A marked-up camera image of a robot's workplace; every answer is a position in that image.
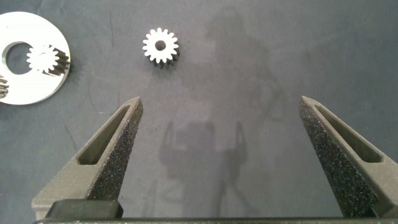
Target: metal washer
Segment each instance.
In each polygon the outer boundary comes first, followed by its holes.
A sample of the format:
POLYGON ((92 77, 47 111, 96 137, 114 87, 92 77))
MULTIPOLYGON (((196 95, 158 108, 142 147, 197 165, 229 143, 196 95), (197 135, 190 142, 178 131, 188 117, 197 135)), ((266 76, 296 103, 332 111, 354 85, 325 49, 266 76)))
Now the metal washer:
POLYGON ((64 74, 53 77, 31 70, 23 75, 13 74, 7 67, 6 56, 9 49, 20 43, 33 48, 51 44, 65 52, 70 52, 67 40, 62 33, 46 19, 28 12, 10 12, 0 15, 0 74, 9 85, 8 94, 0 102, 12 105, 28 105, 40 102, 53 95, 64 83, 69 66, 64 74))

